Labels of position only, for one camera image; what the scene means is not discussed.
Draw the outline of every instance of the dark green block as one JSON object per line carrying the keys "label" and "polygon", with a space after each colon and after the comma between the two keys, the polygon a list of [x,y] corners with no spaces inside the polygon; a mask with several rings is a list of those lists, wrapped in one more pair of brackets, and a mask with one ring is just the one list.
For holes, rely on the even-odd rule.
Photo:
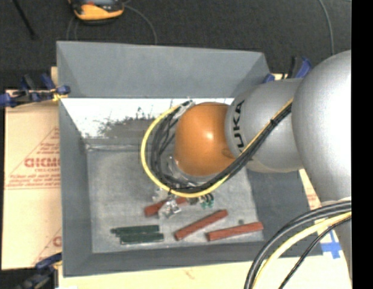
{"label": "dark green block", "polygon": [[139,244],[150,242],[162,242],[165,238],[162,233],[128,234],[119,237],[121,244]]}
{"label": "dark green block", "polygon": [[158,225],[147,225],[147,226],[132,226],[132,227],[119,227],[110,230],[112,234],[117,236],[127,234],[149,234],[158,232],[160,227]]}

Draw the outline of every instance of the gray bin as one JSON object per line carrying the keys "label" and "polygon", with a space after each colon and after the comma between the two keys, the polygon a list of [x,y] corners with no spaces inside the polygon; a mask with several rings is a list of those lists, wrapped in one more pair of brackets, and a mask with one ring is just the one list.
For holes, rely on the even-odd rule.
{"label": "gray bin", "polygon": [[[193,207],[196,210],[187,207],[169,223],[161,219],[144,219],[137,213],[144,204],[152,203],[150,197],[154,189],[139,161],[139,143],[147,125],[142,121],[133,122],[122,127],[117,135],[109,132],[112,136],[99,132],[89,135],[85,130],[90,119],[90,110],[86,110],[86,106],[101,108],[105,99],[112,108],[119,101],[123,104],[135,99],[155,102],[158,98],[233,98],[263,81],[269,72],[263,54],[58,42],[57,55],[59,84],[67,84],[72,89],[69,99],[60,104],[65,276],[250,261],[281,226],[308,210],[297,172],[261,174],[243,169],[217,190],[214,209],[203,211],[196,206]],[[100,118],[110,126],[107,124],[109,116],[103,114]],[[240,202],[236,192],[245,192],[249,196],[243,196]],[[238,225],[234,223],[237,220],[248,222],[252,219],[263,222],[265,228],[262,233],[245,238],[214,243],[205,241],[201,234],[182,243],[171,239],[177,226],[183,227],[218,208],[228,208],[234,218],[209,230]],[[168,237],[164,244],[123,247],[115,242],[109,231],[118,224],[158,222]],[[305,244],[299,243],[287,254],[299,255],[304,248]]]}

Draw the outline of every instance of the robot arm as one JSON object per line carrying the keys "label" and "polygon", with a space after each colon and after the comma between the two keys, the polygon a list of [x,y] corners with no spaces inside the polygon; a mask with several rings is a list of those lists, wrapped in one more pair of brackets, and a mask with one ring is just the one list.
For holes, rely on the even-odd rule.
{"label": "robot arm", "polygon": [[[180,108],[159,118],[160,131],[172,124]],[[158,132],[153,146],[168,140],[169,133],[162,141]],[[350,197],[351,51],[323,61],[304,79],[254,86],[230,106],[192,106],[180,117],[174,135],[171,174],[160,172],[160,179],[152,179],[177,196],[210,193],[246,164],[249,170],[265,173],[305,169],[322,202]],[[252,145],[255,152],[247,154]],[[142,161],[150,176],[145,149],[143,144]],[[159,151],[152,151],[152,168],[160,169],[153,157],[163,149]],[[352,279],[351,222],[336,232]]]}

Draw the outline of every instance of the orange ball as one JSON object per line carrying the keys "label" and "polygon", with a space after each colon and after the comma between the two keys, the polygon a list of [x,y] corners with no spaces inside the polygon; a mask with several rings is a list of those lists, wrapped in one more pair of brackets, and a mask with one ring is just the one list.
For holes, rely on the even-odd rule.
{"label": "orange ball", "polygon": [[228,105],[205,102],[188,109],[175,130],[174,160],[191,176],[209,176],[228,167],[234,157],[225,138]]}

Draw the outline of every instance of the blue clamp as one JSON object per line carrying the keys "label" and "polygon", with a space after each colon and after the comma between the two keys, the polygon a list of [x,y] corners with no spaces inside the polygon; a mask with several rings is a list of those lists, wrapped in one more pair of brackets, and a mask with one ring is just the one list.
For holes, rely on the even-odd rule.
{"label": "blue clamp", "polygon": [[56,271],[54,264],[62,260],[61,253],[52,255],[44,260],[41,260],[35,265],[37,273],[27,278],[23,283],[14,287],[14,289],[40,289],[50,279],[51,275]]}
{"label": "blue clamp", "polygon": [[263,84],[266,84],[267,82],[275,81],[275,78],[271,73],[267,74],[263,80]]}
{"label": "blue clamp", "polygon": [[68,85],[56,87],[52,79],[46,73],[43,73],[40,79],[45,89],[47,89],[46,91],[37,91],[34,81],[26,74],[20,81],[19,90],[13,92],[12,95],[9,93],[0,95],[0,107],[16,107],[23,104],[48,101],[56,99],[59,96],[68,95],[71,92]]}
{"label": "blue clamp", "polygon": [[301,67],[297,71],[295,78],[304,78],[312,70],[311,62],[306,57],[302,57],[301,59]]}

